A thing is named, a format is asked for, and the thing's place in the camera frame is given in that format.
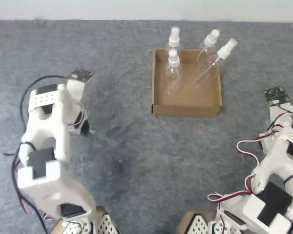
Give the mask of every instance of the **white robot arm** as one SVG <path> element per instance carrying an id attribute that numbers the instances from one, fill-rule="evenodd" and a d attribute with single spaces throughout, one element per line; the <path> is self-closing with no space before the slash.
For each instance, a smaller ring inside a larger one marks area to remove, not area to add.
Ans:
<path id="1" fill-rule="evenodd" d="M 96 202 L 67 169 L 69 132 L 89 133 L 88 114 L 81 101 L 85 84 L 93 76 L 94 72 L 76 70 L 67 85 L 52 84 L 31 92 L 27 129 L 19 151 L 23 165 L 18 170 L 20 191 L 53 219 L 78 224 L 74 229 L 77 234 L 99 233 L 94 221 Z M 50 137 L 55 139 L 55 148 L 44 148 Z"/>
<path id="2" fill-rule="evenodd" d="M 249 229 L 257 234 L 287 234 L 293 227 L 293 106 L 283 87 L 264 91 L 272 124 L 259 138 L 266 157 L 245 180 L 246 190 L 231 195 L 212 194 L 217 199 L 214 220 L 196 212 L 188 230 L 178 234 L 240 234 Z M 239 149 L 239 152 L 257 157 Z M 276 174 L 285 190 L 269 182 Z"/>

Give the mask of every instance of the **clear plastic bottle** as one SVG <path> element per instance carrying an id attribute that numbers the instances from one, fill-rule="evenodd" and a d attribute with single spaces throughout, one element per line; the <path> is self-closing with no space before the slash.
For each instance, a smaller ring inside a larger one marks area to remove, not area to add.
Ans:
<path id="1" fill-rule="evenodd" d="M 165 94 L 175 95 L 179 92 L 182 77 L 182 67 L 176 49 L 168 52 L 168 63 L 164 70 L 164 92 Z"/>
<path id="2" fill-rule="evenodd" d="M 213 67 L 219 66 L 221 59 L 225 60 L 237 44 L 238 42 L 231 38 L 223 47 L 218 50 L 216 55 L 209 56 L 207 63 L 202 67 L 202 70 L 195 79 L 194 84 L 199 87 L 206 87 L 210 82 L 209 73 L 211 69 Z"/>
<path id="3" fill-rule="evenodd" d="M 180 28 L 176 26 L 171 28 L 168 43 L 166 45 L 167 53 L 171 48 L 177 49 L 177 47 L 180 45 L 179 34 L 180 34 Z"/>
<path id="4" fill-rule="evenodd" d="M 213 29 L 210 34 L 206 36 L 204 41 L 199 45 L 200 53 L 197 57 L 198 67 L 201 67 L 202 61 L 200 59 L 208 58 L 209 56 L 216 54 L 215 43 L 220 35 L 219 29 Z"/>

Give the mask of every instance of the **white spray nozzle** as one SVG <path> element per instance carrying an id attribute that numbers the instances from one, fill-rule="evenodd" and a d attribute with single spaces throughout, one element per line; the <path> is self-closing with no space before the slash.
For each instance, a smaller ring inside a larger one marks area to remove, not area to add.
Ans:
<path id="1" fill-rule="evenodd" d="M 208 34 L 207 37 L 205 38 L 205 40 L 204 40 L 204 44 L 205 44 L 205 46 L 207 46 L 207 47 L 212 47 L 212 46 L 216 43 L 216 41 L 217 41 L 219 35 L 220 35 L 220 31 L 219 31 L 219 29 L 214 28 L 214 29 L 211 31 L 211 33 Z"/>
<path id="2" fill-rule="evenodd" d="M 233 50 L 233 48 L 238 44 L 238 42 L 231 38 L 227 44 L 225 44 L 223 47 L 221 47 L 218 52 L 217 55 L 221 58 L 221 59 L 226 59 L 231 51 Z"/>
<path id="3" fill-rule="evenodd" d="M 170 49 L 168 51 L 168 63 L 171 67 L 178 67 L 180 65 L 180 59 L 176 49 Z"/>
<path id="4" fill-rule="evenodd" d="M 168 44 L 170 47 L 176 48 L 179 46 L 179 43 L 180 43 L 179 33 L 180 33 L 180 28 L 178 28 L 178 27 L 171 28 L 170 36 L 169 36 L 169 40 L 168 40 Z"/>

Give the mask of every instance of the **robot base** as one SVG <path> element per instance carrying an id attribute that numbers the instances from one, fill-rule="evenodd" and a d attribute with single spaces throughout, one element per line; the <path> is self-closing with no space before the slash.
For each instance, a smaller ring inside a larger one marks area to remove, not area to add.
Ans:
<path id="1" fill-rule="evenodd" d="M 180 221 L 176 234 L 221 234 L 222 224 L 215 222 L 216 210 L 188 211 Z M 224 234 L 243 234 L 229 229 Z"/>
<path id="2" fill-rule="evenodd" d="M 60 220 L 52 229 L 50 234 L 119 234 L 117 228 L 114 226 L 110 215 L 106 212 L 104 207 L 98 206 L 96 208 L 96 217 L 94 223 L 91 223 L 91 231 L 89 232 L 89 225 L 80 225 L 80 220 L 72 223 Z"/>

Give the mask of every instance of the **white perforated base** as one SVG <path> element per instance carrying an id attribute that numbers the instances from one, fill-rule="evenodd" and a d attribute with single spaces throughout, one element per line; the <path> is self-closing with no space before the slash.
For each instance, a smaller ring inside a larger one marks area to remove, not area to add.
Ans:
<path id="1" fill-rule="evenodd" d="M 222 234 L 223 233 L 222 231 L 223 231 L 223 222 L 219 221 L 218 223 L 215 223 L 214 233 L 215 234 Z M 231 226 L 230 228 L 225 227 L 223 234 L 241 234 L 241 232 L 240 232 L 240 230 L 236 229 L 234 226 Z"/>
<path id="2" fill-rule="evenodd" d="M 187 232 L 187 234 L 208 234 L 208 226 L 201 215 L 197 215 Z"/>
<path id="3" fill-rule="evenodd" d="M 98 234 L 119 234 L 111 221 L 109 214 L 103 215 L 97 229 Z"/>
<path id="4" fill-rule="evenodd" d="M 91 232 L 91 224 L 87 218 L 79 219 L 78 221 L 63 222 L 62 226 L 65 227 L 62 234 L 88 234 Z"/>

